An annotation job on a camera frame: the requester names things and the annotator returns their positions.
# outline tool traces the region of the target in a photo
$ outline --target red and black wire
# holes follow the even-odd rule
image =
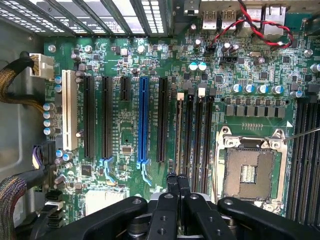
[[[288,27],[283,26],[283,25],[281,25],[279,23],[276,23],[276,22],[272,22],[272,21],[252,19],[250,17],[250,15],[247,13],[247,7],[244,4],[244,2],[242,0],[238,0],[238,2],[240,3],[240,9],[241,9],[241,12],[244,15],[245,19],[239,19],[236,22],[232,23],[230,26],[228,26],[226,29],[224,29],[223,32],[221,32],[217,36],[215,36],[215,38],[213,40],[214,43],[217,41],[217,39],[220,36],[224,35],[230,28],[232,28],[232,27],[234,27],[234,26],[236,26],[236,25],[238,25],[240,23],[247,22],[250,25],[251,30],[253,31],[253,33],[260,40],[262,40],[265,44],[267,44],[269,46],[279,47],[279,48],[282,48],[282,49],[288,48],[288,47],[290,47],[292,45],[292,42],[294,41],[294,36],[293,36],[292,32],[290,31],[290,29]],[[268,24],[268,25],[275,26],[277,28],[283,29],[288,34],[288,36],[290,38],[290,41],[287,44],[283,44],[283,45],[279,45],[279,43],[277,43],[277,42],[272,42],[272,41],[266,39],[265,36],[259,31],[257,26],[254,25],[253,23],[261,23],[263,25]]]

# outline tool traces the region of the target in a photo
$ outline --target white connector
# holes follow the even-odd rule
[[[36,65],[39,68],[39,72],[35,73],[33,73],[33,70],[30,68],[30,76],[53,81],[53,79],[55,78],[53,57],[45,56],[39,53],[30,53],[29,56],[37,57],[37,60],[35,60],[35,62],[37,63]]]
[[[77,83],[75,72],[62,70],[62,141],[63,150],[78,147],[77,133]]]

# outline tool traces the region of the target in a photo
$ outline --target ram slot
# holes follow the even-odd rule
[[[84,77],[83,122],[84,157],[93,158],[95,156],[96,122],[95,79],[93,76]]]
[[[160,163],[163,163],[166,160],[168,102],[168,78],[160,78],[158,99],[158,135],[156,149],[156,161]]]
[[[203,153],[201,164],[201,193],[207,193],[208,184],[208,170],[210,162],[210,141],[211,141],[211,121],[212,121],[212,107],[214,98],[208,96],[205,104],[205,123],[204,123],[204,140]]]
[[[194,148],[193,148],[193,169],[192,169],[192,192],[198,192],[199,182],[199,158],[201,150],[201,132],[202,132],[202,113],[203,113],[203,98],[198,97],[195,104],[195,136],[194,136]]]
[[[191,133],[193,124],[194,113],[194,94],[187,95],[186,111],[185,111],[185,136],[184,136],[184,149],[183,149],[183,174],[189,176],[190,167],[190,151],[191,151]]]
[[[183,127],[183,113],[184,113],[184,94],[178,93],[176,103],[176,129],[175,129],[175,172],[181,173],[181,139]]]
[[[112,157],[113,127],[113,84],[112,77],[102,77],[102,158]]]

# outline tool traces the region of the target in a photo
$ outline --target white pci slot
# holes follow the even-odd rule
[[[63,150],[78,147],[77,133],[77,83],[75,72],[62,70],[62,135]]]

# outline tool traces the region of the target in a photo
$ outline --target green circuit board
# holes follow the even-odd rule
[[[142,196],[149,199],[153,193],[166,191],[166,176],[168,172],[176,169],[176,139],[177,139],[177,93],[184,93],[187,98],[188,88],[195,89],[195,96],[198,94],[198,84],[205,84],[206,96],[210,89],[215,89],[214,103],[212,106],[212,121],[210,124],[209,141],[209,162],[207,172],[207,185],[201,188],[200,168],[198,172],[190,158],[187,176],[192,184],[194,174],[197,175],[197,192],[208,194],[213,199],[213,179],[217,171],[214,171],[215,153],[217,146],[217,133],[223,126],[228,126],[233,135],[271,137],[276,129],[282,129],[285,136],[292,136],[294,133],[296,117],[296,100],[290,96],[291,84],[297,84],[298,91],[304,91],[307,78],[315,80],[310,71],[310,65],[320,56],[319,43],[314,37],[306,37],[297,29],[305,14],[287,14],[287,26],[294,32],[297,40],[295,48],[270,51],[270,48],[252,40],[250,37],[234,37],[227,34],[217,42],[216,52],[212,56],[205,56],[205,48],[214,38],[213,33],[197,31],[190,34],[187,28],[183,33],[173,38],[106,38],[106,37],[79,37],[79,38],[47,38],[44,44],[44,54],[54,57],[55,74],[62,75],[62,70],[74,70],[75,64],[71,54],[81,56],[82,62],[86,64],[86,73],[93,76],[95,88],[94,116],[94,157],[86,158],[84,152],[84,141],[78,140],[78,148],[73,150],[74,158],[72,167],[66,168],[64,164],[58,167],[59,174],[65,176],[65,187],[62,190],[65,201],[65,223],[71,223],[86,215],[86,193],[90,190],[114,191],[125,193],[126,196]],[[195,39],[201,38],[202,44],[199,49],[194,49]],[[220,64],[219,57],[222,57],[221,47],[225,42],[238,44],[239,50],[234,54],[238,57],[235,64]],[[56,52],[48,51],[49,45],[56,46]],[[91,46],[92,52],[86,53],[85,46]],[[138,53],[139,46],[144,46],[144,51]],[[127,56],[117,54],[118,49],[126,49]],[[306,58],[304,51],[313,50],[313,56]],[[260,52],[265,58],[262,65],[254,65],[254,57],[248,56],[250,52]],[[191,63],[205,63],[205,71],[190,71]],[[137,68],[139,74],[132,74],[132,69]],[[121,77],[129,77],[131,82],[131,96],[129,101],[121,100]],[[149,98],[148,98],[148,129],[147,129],[147,158],[146,182],[142,176],[142,170],[137,169],[137,151],[139,148],[139,94],[140,77],[148,77]],[[102,101],[103,84],[102,77],[112,78],[112,157],[109,175],[115,183],[110,184],[105,176],[105,169],[100,166],[102,158]],[[165,161],[157,162],[157,134],[158,134],[158,107],[159,107],[159,79],[168,79],[168,107],[167,107],[167,134],[165,138],[166,151]],[[235,93],[232,91],[234,84],[241,86],[252,84],[255,88],[267,85],[268,93],[259,94],[254,91],[246,94],[243,91]],[[54,81],[46,82],[46,101],[55,102],[56,93]],[[282,86],[283,93],[272,94],[273,86]],[[232,106],[232,113],[227,112],[227,107]],[[238,106],[243,106],[243,114]],[[247,115],[247,107],[254,106],[254,116]],[[277,109],[279,116],[268,116],[257,113],[257,108]],[[77,129],[84,129],[84,85],[80,83],[77,90]],[[192,121],[190,132],[190,155],[193,155],[194,146],[200,147],[199,156],[203,157],[205,147],[205,108],[202,109],[202,128],[200,140],[195,142],[196,127],[196,101],[192,108]],[[62,129],[62,115],[55,115],[56,128]],[[183,107],[181,152],[184,153],[186,141],[186,106]],[[130,147],[131,154],[124,154],[123,147]],[[277,213],[284,215],[286,211],[287,190],[289,186],[292,144],[287,146],[287,159],[284,177],[284,193],[281,206]],[[281,154],[274,154],[272,166],[270,197],[276,198],[281,165]],[[219,155],[223,162],[224,153]],[[81,184],[81,189],[75,189],[75,183]],[[218,191],[218,197],[222,197],[222,190]]]

